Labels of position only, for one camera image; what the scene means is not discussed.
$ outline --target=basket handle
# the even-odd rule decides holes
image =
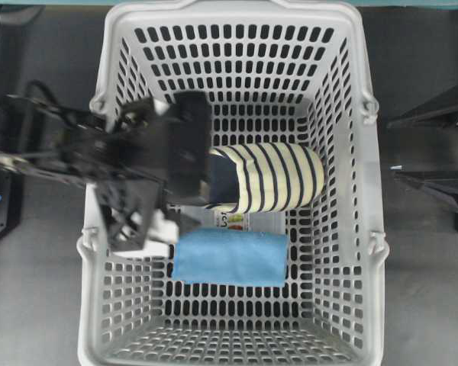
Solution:
[[[390,246],[385,240],[385,233],[372,231],[368,246],[368,254],[376,267],[383,265],[390,253]]]

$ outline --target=printed label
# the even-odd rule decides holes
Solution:
[[[250,230],[250,215],[243,213],[214,212],[214,224],[230,230]]]

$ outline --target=gray table surface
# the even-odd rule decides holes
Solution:
[[[40,79],[87,108],[107,8],[3,8],[0,95]],[[458,11],[362,10],[381,116],[458,82]],[[458,169],[457,130],[385,130],[379,120],[385,229],[385,365],[458,365],[458,233],[453,216],[396,184],[391,165]],[[83,193],[27,178],[21,222],[0,240],[0,366],[78,365]]]

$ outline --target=white plastic basket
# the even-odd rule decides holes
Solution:
[[[81,363],[379,364],[389,247],[359,13],[281,0],[131,3],[109,12],[94,112],[111,123],[126,101],[171,101],[192,88],[213,105],[214,145],[311,146],[324,163],[324,192],[286,214],[281,289],[184,285],[170,278],[172,259],[112,255],[88,187],[78,243]]]

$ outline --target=folded towel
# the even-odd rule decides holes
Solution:
[[[199,229],[182,236],[172,278],[187,284],[283,287],[287,237],[227,229]]]

